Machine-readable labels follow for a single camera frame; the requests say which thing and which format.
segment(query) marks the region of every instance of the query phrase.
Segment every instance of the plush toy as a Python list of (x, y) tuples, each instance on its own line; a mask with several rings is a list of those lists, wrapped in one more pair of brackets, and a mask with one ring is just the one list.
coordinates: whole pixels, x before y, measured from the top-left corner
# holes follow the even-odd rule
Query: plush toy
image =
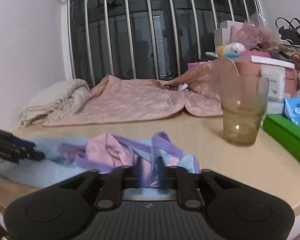
[(217, 48), (217, 54), (219, 57), (234, 58), (239, 57), (241, 52), (246, 50), (245, 46), (241, 43), (230, 43), (228, 45), (221, 45)]

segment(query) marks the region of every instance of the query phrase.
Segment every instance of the beige tabletop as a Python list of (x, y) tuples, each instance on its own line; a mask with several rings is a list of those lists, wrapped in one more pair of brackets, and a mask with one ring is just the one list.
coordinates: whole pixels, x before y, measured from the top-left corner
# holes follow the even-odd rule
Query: beige tabletop
[[(20, 137), (93, 137), (112, 133), (131, 139), (150, 138), (165, 131), (185, 153), (194, 154), (200, 168), (212, 169), (249, 186), (282, 198), (295, 215), (300, 214), (300, 163), (278, 142), (260, 129), (251, 147), (237, 147), (222, 139), (222, 118), (198, 118), (181, 112), (169, 119), (104, 125), (41, 127), (15, 131)], [(0, 209), (33, 187), (0, 177)]]

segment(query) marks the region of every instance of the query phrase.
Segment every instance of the transparent cup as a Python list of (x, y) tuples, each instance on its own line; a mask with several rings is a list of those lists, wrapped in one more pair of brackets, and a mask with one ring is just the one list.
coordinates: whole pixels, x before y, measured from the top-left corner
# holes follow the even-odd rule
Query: transparent cup
[(256, 141), (266, 110), (269, 79), (257, 76), (219, 75), (223, 110), (223, 137), (238, 146)]

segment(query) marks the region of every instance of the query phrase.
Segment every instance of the blue package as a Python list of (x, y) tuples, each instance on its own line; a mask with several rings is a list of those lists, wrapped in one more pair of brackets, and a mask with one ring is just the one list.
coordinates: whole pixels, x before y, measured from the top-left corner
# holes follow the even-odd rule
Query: blue package
[(300, 97), (285, 100), (284, 116), (300, 127)]

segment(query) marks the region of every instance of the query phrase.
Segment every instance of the pink quilted mat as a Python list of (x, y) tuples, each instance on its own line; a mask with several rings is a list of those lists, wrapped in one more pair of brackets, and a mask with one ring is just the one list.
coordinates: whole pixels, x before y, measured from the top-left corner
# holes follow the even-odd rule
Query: pink quilted mat
[[(60, 119), (47, 118), (42, 124), (58, 126), (155, 120), (169, 117), (184, 107), (195, 116), (220, 116), (222, 110), (216, 85), (220, 71), (237, 74), (234, 63), (221, 58), (195, 66), (171, 81), (121, 80), (108, 75), (91, 90), (92, 99), (79, 113)], [(182, 91), (165, 87), (178, 87), (184, 83), (188, 84), (188, 89)]]

